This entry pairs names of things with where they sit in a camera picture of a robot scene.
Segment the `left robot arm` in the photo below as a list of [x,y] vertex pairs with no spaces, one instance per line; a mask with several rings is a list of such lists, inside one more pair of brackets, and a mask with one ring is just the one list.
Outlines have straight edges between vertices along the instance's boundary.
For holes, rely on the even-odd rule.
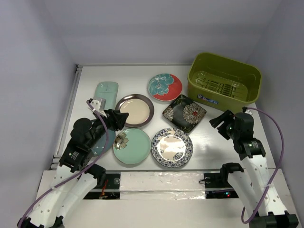
[[94,164],[92,148],[109,130],[122,130],[129,116],[118,110],[106,110],[102,115],[93,110],[95,121],[80,118],[75,121],[71,139],[62,154],[51,182],[50,189],[43,193],[27,209],[19,220],[19,228],[49,228],[54,225],[62,203],[77,183],[77,178]]

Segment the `red teal floral plate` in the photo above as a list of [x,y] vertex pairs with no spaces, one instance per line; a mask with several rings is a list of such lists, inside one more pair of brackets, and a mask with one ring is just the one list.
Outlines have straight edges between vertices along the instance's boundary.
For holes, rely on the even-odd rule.
[[182,82],[173,74],[158,74],[148,82],[149,94],[160,101],[173,101],[182,93]]

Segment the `mint rectangular divided plate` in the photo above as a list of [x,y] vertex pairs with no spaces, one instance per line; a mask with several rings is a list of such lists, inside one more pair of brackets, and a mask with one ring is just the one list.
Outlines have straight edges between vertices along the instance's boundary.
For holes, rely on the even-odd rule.
[[115,109],[119,85],[116,82],[100,82],[93,99],[99,102],[99,110]]

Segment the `blue white patterned plate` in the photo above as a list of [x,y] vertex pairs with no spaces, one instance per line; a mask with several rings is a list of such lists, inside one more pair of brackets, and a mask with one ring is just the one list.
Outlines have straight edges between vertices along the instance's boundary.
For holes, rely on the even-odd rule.
[[193,155],[193,143],[182,130],[164,128],[152,138],[151,153],[160,165],[179,168],[190,161]]

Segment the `brown rimmed cream plate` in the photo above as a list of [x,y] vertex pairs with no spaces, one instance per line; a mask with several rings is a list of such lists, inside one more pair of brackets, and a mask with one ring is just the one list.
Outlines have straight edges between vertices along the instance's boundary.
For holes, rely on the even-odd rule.
[[120,99],[115,107],[121,113],[128,113],[125,127],[139,128],[147,125],[154,116],[152,101],[141,94],[130,94]]

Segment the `mint green flower plate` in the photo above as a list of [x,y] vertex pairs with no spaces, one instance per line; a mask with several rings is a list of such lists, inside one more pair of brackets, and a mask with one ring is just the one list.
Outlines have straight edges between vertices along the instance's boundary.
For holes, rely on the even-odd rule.
[[126,129],[120,132],[113,143],[116,158],[126,165],[136,165],[147,158],[151,150],[151,140],[140,129]]

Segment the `dark teal round plate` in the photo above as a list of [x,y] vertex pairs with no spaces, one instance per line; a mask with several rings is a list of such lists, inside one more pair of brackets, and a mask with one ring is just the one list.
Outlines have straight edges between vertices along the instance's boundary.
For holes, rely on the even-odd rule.
[[96,130],[98,130],[99,128],[102,127],[102,124],[100,123],[100,125],[98,127],[96,127],[96,122],[97,120],[90,120],[91,122],[91,129],[90,129],[90,133],[93,136],[93,139],[95,140],[95,144],[94,147],[92,147],[92,153],[93,153],[93,157],[98,157],[100,154],[104,154],[107,151],[109,151],[112,148],[112,145],[114,143],[114,140],[116,138],[116,132],[113,130],[108,130],[109,131],[109,142],[105,147],[105,143],[106,143],[106,133],[104,133],[99,140],[96,140],[96,135],[95,132]]

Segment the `black square floral plate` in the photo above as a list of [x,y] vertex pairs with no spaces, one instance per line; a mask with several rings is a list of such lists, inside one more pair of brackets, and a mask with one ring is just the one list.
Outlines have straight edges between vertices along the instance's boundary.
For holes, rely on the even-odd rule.
[[207,111],[185,95],[179,95],[162,115],[177,128],[190,133],[205,117]]

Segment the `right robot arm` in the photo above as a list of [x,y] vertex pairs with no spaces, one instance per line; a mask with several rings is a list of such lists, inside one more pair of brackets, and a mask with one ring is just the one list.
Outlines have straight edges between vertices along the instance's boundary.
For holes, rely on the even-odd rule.
[[295,228],[299,220],[288,212],[273,184],[278,169],[268,171],[266,151],[254,137],[254,118],[242,112],[225,111],[210,124],[227,140],[232,140],[241,163],[223,164],[218,175],[223,186],[231,186],[243,203],[241,221],[251,228]]

